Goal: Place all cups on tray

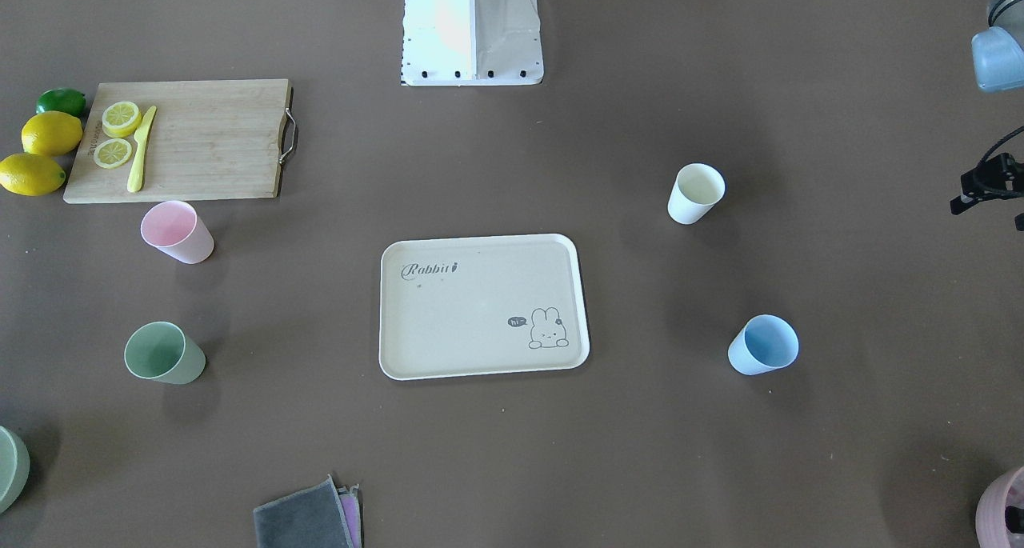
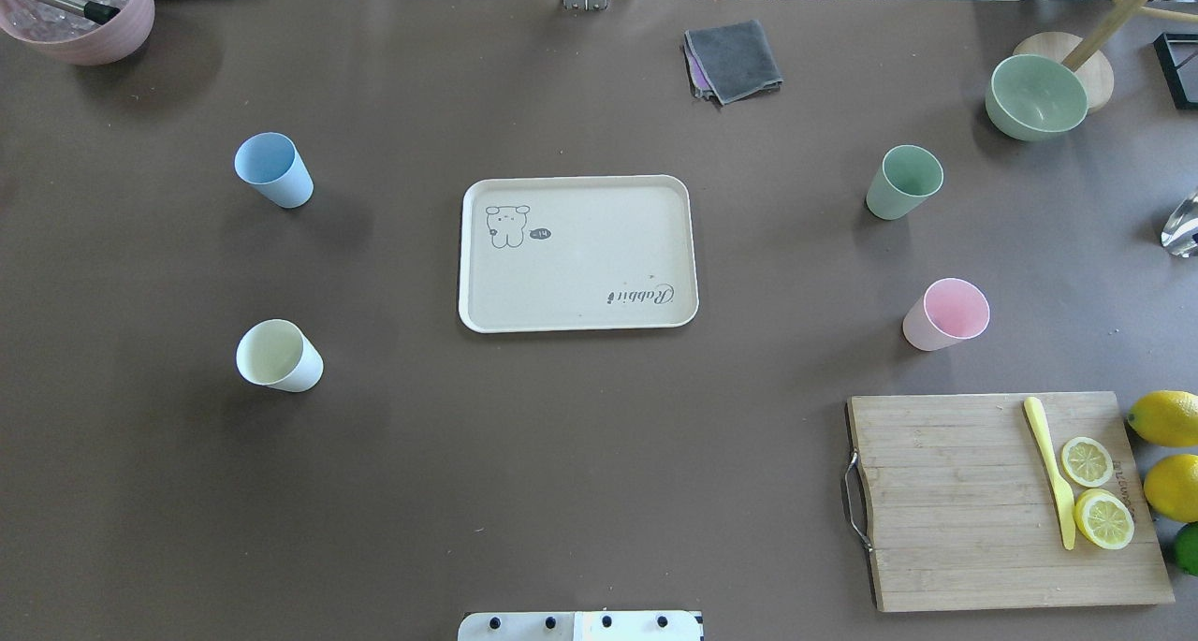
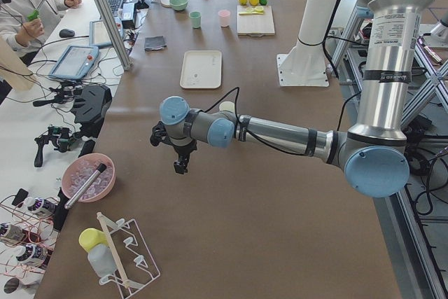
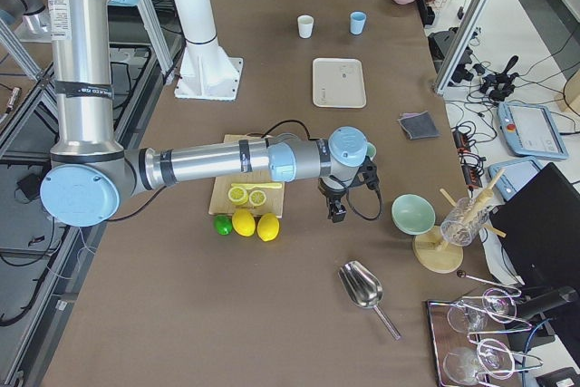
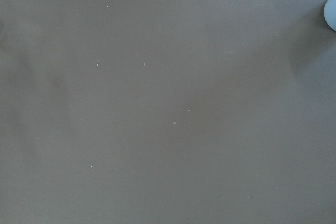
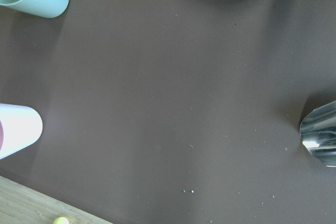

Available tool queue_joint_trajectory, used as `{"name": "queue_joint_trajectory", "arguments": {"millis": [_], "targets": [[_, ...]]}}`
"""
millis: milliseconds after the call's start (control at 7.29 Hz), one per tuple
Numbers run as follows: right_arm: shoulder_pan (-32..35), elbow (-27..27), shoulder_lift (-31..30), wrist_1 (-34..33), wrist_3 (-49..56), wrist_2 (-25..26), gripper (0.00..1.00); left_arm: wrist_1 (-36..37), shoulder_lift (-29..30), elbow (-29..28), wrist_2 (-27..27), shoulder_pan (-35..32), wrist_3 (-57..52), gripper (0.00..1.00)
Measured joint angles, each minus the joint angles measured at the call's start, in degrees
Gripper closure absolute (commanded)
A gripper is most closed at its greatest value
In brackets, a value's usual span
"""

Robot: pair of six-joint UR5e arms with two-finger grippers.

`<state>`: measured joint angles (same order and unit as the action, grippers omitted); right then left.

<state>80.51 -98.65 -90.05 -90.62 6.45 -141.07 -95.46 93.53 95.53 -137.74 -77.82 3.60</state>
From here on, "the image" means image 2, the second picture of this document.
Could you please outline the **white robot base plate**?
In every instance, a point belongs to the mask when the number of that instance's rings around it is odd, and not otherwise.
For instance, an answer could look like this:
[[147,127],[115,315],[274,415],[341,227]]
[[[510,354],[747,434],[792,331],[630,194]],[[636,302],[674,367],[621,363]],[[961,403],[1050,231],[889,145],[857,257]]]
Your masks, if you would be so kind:
[[462,617],[458,640],[703,640],[700,612],[598,610],[474,612]]

